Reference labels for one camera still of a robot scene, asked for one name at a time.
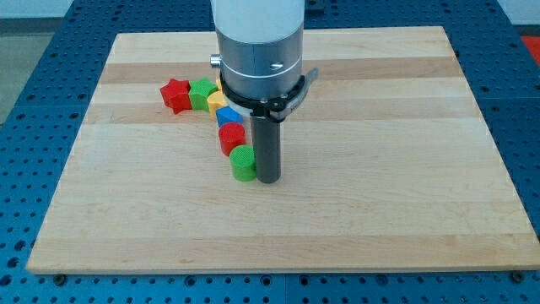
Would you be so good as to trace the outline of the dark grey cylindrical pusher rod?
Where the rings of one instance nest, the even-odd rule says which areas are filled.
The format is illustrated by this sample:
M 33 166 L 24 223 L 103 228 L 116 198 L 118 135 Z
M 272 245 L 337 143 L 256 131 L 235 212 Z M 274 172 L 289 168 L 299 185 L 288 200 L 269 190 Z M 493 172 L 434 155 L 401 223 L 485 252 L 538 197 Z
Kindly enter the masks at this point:
M 251 119 L 251 137 L 256 162 L 256 178 L 274 183 L 281 177 L 280 124 L 267 119 Z

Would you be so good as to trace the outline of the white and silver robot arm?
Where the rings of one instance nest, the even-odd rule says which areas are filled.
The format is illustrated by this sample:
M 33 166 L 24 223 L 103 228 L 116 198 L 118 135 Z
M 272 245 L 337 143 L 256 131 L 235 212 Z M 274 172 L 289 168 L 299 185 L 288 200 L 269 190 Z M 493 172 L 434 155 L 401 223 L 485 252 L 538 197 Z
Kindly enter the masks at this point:
M 318 76 L 302 72 L 304 0 L 212 0 L 224 98 L 251 121 L 256 177 L 281 177 L 281 124 Z

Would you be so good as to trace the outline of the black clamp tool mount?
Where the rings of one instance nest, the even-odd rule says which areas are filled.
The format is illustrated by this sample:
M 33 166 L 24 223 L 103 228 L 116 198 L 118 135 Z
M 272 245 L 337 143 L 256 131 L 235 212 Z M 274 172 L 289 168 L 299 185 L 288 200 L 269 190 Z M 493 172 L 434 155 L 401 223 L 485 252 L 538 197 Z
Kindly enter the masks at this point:
M 288 93 L 272 99 L 250 99 L 238 95 L 228 86 L 222 75 L 219 75 L 219 81 L 224 99 L 234 111 L 244 117 L 260 117 L 270 122 L 281 123 L 300 107 L 310 86 L 317 80 L 318 74 L 319 68 L 313 68 L 307 75 L 301 75 Z

